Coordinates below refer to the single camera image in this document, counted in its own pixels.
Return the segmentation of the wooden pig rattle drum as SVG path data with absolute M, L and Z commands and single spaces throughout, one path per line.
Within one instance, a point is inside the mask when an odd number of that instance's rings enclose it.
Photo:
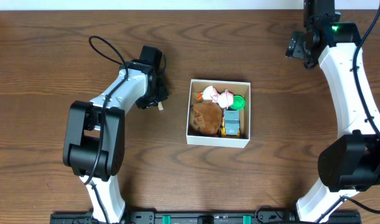
M 158 107 L 158 109 L 159 109 L 160 111 L 162 111 L 162 110 L 164 109 L 164 106 L 163 106 L 162 102 L 158 102 L 157 107 Z

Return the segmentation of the yellow grey toy truck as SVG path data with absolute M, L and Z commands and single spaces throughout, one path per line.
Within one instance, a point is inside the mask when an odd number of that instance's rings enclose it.
M 240 138 L 240 119 L 238 110 L 224 110 L 221 122 L 221 137 Z

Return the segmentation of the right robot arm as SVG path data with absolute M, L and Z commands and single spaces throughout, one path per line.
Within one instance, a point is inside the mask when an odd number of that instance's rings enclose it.
M 340 17 L 334 0 L 305 0 L 305 30 L 293 32 L 286 51 L 324 73 L 338 137 L 318 157 L 318 180 L 280 223 L 359 223 L 359 213 L 339 207 L 380 184 L 380 112 L 363 64 L 366 36 Z

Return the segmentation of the pink white pig figurine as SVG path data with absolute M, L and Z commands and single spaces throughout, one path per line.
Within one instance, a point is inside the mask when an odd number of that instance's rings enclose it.
M 198 100 L 210 100 L 219 105 L 220 108 L 228 109 L 234 104 L 234 95 L 226 89 L 219 93 L 214 86 L 208 86 L 203 91 L 197 93 Z

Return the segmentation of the brown plush toy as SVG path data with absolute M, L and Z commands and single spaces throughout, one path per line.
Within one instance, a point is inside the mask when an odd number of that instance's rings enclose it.
M 190 107 L 189 126 L 199 134 L 217 135 L 222 119 L 222 109 L 210 100 L 195 103 Z

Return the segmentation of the green round toy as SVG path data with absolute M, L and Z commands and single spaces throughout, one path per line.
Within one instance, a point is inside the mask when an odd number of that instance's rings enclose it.
M 231 110 L 243 110 L 245 105 L 246 101 L 241 95 L 234 95 L 233 104 L 229 108 Z

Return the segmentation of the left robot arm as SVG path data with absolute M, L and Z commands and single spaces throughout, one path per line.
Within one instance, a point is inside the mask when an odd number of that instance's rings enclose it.
M 163 107 L 169 95 L 160 67 L 165 61 L 158 48 L 145 45 L 138 59 L 120 66 L 102 94 L 89 102 L 75 101 L 69 109 L 63 163 L 87 188 L 93 222 L 121 222 L 126 204 L 117 173 L 124 159 L 125 117 L 133 105 Z

